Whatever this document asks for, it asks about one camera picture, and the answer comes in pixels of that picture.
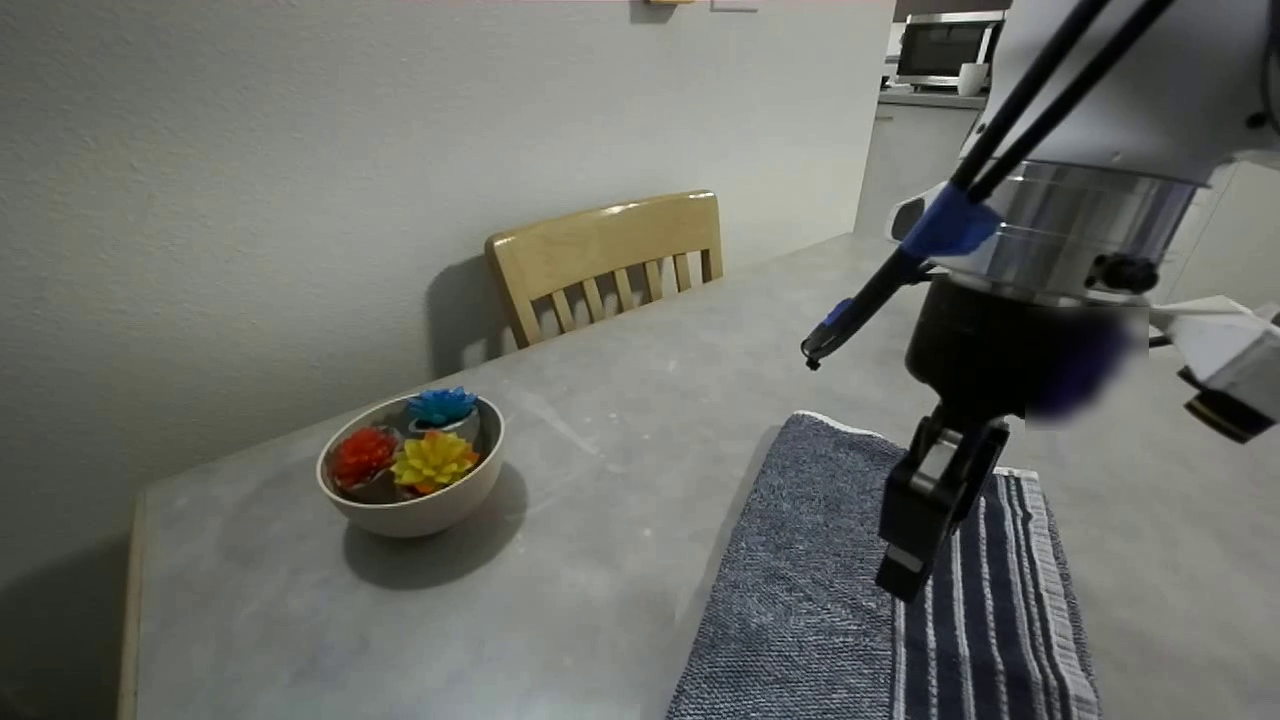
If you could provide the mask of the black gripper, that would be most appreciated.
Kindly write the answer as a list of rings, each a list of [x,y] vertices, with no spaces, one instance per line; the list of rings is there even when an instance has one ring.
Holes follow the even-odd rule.
[[[1009,422],[998,415],[1075,415],[1100,395],[1128,344],[1132,332],[1116,316],[936,278],[915,316],[909,370],[942,395],[949,419],[978,428],[951,428],[942,411],[915,422],[885,480],[875,583],[895,601],[928,583],[1009,444]]]

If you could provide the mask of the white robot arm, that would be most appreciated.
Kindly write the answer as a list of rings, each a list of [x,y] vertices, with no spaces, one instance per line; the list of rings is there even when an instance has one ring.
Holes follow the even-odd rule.
[[[1019,0],[964,163],[899,240],[909,370],[936,392],[880,509],[875,583],[915,594],[1016,419],[1070,419],[1144,344],[1244,444],[1280,419],[1277,318],[1157,298],[1193,196],[1277,142],[1277,0]]]

